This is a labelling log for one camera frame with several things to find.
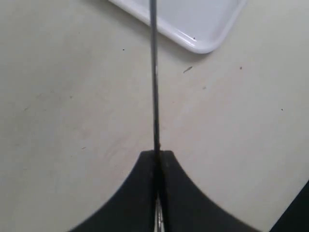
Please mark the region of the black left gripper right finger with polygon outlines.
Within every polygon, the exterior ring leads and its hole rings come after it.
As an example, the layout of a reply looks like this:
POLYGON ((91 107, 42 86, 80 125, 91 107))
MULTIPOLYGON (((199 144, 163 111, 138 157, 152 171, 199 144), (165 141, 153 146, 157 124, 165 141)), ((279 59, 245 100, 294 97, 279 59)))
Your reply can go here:
POLYGON ((172 151, 160 152, 161 203, 167 232, 250 232, 194 184, 172 151))

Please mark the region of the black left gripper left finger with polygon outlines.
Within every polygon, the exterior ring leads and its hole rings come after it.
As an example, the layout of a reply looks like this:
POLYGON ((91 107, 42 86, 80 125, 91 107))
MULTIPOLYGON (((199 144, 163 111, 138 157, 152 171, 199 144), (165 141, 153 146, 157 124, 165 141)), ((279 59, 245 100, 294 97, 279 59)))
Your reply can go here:
POLYGON ((153 232, 156 156, 142 151, 117 192, 72 232, 153 232))

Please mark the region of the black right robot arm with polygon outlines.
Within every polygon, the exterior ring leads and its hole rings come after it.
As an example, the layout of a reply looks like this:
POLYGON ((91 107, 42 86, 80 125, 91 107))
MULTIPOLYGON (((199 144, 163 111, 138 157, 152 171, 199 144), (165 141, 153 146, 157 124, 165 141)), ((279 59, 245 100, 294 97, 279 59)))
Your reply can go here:
POLYGON ((271 232, 309 232, 309 182, 302 188, 271 232))

